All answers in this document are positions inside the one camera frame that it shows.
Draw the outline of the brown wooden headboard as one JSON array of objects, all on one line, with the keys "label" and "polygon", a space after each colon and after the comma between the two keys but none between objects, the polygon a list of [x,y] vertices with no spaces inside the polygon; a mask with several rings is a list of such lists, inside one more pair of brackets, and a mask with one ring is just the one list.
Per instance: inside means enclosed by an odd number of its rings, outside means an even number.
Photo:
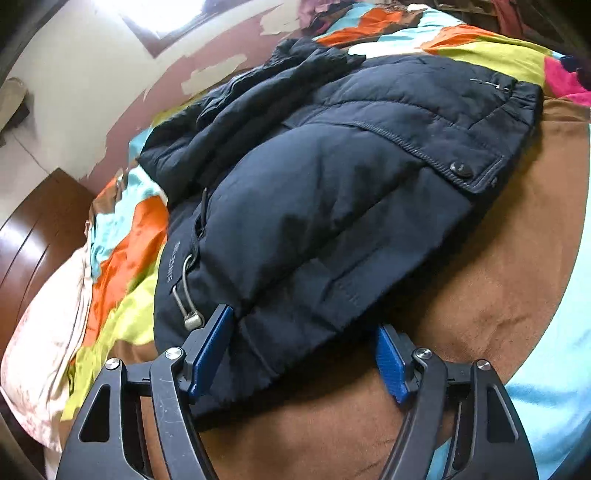
[{"label": "brown wooden headboard", "polygon": [[41,286],[83,246],[92,193],[52,172],[1,226],[1,348]]}]

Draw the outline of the dark clothes pile by wall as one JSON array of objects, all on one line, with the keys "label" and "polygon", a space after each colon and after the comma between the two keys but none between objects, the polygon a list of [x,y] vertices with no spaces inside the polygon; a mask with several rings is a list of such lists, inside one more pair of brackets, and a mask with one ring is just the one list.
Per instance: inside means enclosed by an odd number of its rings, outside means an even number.
[{"label": "dark clothes pile by wall", "polygon": [[304,36],[374,34],[405,26],[407,10],[398,1],[301,1],[297,16]]}]

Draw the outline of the pale floral pillow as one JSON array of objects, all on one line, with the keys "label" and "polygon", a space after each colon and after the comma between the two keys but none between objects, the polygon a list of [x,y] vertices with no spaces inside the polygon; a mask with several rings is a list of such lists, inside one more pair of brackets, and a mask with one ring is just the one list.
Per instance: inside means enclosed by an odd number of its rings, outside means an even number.
[{"label": "pale floral pillow", "polygon": [[90,245],[77,249],[21,316],[1,363],[1,393],[23,430],[60,452],[66,370],[82,345],[92,298]]}]

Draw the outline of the dark navy padded jacket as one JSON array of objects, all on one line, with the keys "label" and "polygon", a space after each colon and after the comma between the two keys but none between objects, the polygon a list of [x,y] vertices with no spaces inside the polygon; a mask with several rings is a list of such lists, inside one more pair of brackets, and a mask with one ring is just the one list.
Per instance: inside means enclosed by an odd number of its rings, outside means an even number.
[{"label": "dark navy padded jacket", "polygon": [[428,268],[496,196],[540,86],[427,54],[366,58],[288,39],[155,127],[138,162],[169,210],[158,350],[186,313],[235,311],[212,423]]}]

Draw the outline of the brown framed window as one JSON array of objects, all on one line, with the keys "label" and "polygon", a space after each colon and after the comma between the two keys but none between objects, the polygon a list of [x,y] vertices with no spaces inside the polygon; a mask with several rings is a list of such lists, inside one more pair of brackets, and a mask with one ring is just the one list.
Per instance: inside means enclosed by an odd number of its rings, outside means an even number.
[{"label": "brown framed window", "polygon": [[129,1],[122,20],[156,58],[191,30],[245,0]]}]

